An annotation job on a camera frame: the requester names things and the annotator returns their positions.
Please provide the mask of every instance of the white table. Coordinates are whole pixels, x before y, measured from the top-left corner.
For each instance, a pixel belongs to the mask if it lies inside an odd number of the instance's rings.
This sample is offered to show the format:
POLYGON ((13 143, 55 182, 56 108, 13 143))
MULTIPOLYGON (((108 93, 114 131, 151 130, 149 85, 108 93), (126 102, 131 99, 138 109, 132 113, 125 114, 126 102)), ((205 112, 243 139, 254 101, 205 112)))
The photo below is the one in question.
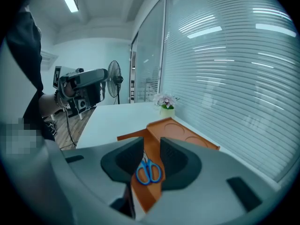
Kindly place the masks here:
MULTIPOLYGON (((77 149, 99 146, 117 141, 117 136, 145 129, 147 124, 160 120, 159 109, 153 103, 134 103, 121 105, 97 106, 87 122, 77 144, 77 149)), ((227 153, 260 175, 274 189, 280 186, 262 172, 243 161, 238 156, 215 142, 212 138, 196 130, 178 117, 173 118, 188 129, 204 137, 213 144, 220 146, 220 151, 227 153)))

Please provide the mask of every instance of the standing fan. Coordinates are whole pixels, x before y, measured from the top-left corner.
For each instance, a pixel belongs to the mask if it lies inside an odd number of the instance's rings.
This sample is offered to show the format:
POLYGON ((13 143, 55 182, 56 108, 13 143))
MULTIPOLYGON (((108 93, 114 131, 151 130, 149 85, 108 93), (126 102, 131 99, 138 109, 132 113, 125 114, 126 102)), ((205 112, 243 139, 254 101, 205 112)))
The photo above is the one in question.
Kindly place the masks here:
POLYGON ((118 96, 118 104, 120 104, 120 89, 123 82, 121 69, 117 61, 112 61, 108 67, 107 87, 109 94, 115 98, 118 96))

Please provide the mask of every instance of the ceiling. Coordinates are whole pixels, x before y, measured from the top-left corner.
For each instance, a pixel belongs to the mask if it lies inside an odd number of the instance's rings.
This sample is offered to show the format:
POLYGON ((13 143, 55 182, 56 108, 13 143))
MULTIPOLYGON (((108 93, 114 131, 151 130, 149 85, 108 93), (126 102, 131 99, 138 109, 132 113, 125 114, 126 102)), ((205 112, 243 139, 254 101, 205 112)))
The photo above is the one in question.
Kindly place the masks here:
POLYGON ((79 11, 71 13, 64 0, 31 0, 33 15, 42 16, 58 29, 94 18, 134 21, 144 0, 76 0, 79 11))

